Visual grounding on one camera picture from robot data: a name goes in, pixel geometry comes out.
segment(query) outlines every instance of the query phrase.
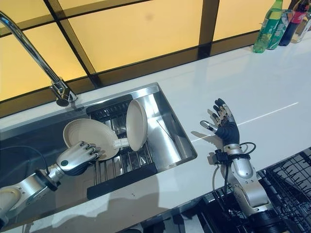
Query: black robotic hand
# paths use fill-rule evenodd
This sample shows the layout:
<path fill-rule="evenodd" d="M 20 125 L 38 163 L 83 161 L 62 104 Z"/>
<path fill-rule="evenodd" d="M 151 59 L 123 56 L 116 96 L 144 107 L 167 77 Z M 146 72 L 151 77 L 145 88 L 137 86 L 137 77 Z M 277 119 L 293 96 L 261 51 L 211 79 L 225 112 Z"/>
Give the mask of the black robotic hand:
<path fill-rule="evenodd" d="M 215 104 L 214 110 L 218 115 L 213 113 L 212 117 L 215 119 L 218 126 L 211 124 L 206 120 L 202 120 L 200 124 L 220 137 L 224 146 L 240 144 L 239 129 L 229 107 L 222 99 L 215 100 Z"/>

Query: faucet spout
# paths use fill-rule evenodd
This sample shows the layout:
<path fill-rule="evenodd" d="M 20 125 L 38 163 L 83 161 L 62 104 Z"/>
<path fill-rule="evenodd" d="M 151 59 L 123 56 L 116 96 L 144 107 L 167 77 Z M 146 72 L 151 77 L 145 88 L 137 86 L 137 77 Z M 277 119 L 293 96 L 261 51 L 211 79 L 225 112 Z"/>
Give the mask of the faucet spout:
<path fill-rule="evenodd" d="M 26 35 L 21 31 L 21 29 L 11 20 L 5 13 L 0 11 L 0 22 L 6 26 L 10 32 L 16 37 L 16 39 L 22 44 L 22 46 L 27 50 L 27 52 L 32 56 L 32 58 L 38 63 L 38 65 L 44 70 L 44 72 L 52 80 L 52 85 L 50 89 L 57 97 L 56 103 L 60 106 L 67 106 L 69 102 L 74 102 L 77 100 L 77 96 L 74 92 L 66 85 L 66 83 L 56 75 L 52 68 L 43 59 L 40 53 L 35 49 L 33 44 L 29 41 Z"/>

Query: black wire rack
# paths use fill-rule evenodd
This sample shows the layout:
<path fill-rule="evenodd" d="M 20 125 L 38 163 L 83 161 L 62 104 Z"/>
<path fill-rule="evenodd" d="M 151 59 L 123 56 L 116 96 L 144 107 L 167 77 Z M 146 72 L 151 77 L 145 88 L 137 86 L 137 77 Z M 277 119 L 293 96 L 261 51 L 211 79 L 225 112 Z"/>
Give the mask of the black wire rack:
<path fill-rule="evenodd" d="M 287 224 L 295 223 L 302 233 L 311 232 L 311 148 L 258 172 L 259 182 L 266 190 L 277 213 Z M 241 211 L 228 186 L 207 194 L 206 203 L 216 202 L 222 209 L 226 223 L 234 226 L 235 232 L 252 233 L 248 219 Z"/>

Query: robotic arm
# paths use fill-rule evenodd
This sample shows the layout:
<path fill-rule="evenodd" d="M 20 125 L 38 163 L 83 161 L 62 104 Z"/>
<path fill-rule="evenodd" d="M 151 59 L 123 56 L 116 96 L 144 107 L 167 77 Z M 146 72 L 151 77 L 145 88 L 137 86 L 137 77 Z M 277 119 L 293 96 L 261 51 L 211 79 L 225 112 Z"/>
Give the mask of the robotic arm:
<path fill-rule="evenodd" d="M 286 225 L 275 212 L 265 190 L 257 180 L 249 154 L 240 147 L 240 134 L 235 119 L 222 99 L 215 101 L 212 117 L 218 126 L 202 120 L 200 124 L 222 139 L 224 151 L 216 150 L 216 163 L 233 188 L 241 210 L 248 217 L 255 233 L 285 233 Z"/>
<path fill-rule="evenodd" d="M 0 229 L 8 219 L 18 215 L 26 206 L 56 191 L 64 175 L 77 176 L 85 172 L 89 163 L 101 156 L 95 144 L 79 142 L 64 151 L 56 163 L 45 170 L 36 170 L 21 182 L 0 189 Z"/>

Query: white plate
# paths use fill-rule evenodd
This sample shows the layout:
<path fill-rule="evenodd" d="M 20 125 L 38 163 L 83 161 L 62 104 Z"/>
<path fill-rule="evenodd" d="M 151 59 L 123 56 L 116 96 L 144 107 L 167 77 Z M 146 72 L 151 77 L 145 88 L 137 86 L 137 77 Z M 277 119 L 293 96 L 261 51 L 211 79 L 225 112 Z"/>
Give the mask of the white plate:
<path fill-rule="evenodd" d="M 126 133 L 132 150 L 137 151 L 145 144 L 147 131 L 146 111 L 137 100 L 132 100 L 126 114 Z"/>
<path fill-rule="evenodd" d="M 63 138 L 67 147 L 79 141 L 95 143 L 104 151 L 99 160 L 110 159 L 119 151 L 113 148 L 113 141 L 118 139 L 115 132 L 105 124 L 92 119 L 77 119 L 68 123 L 64 128 Z"/>

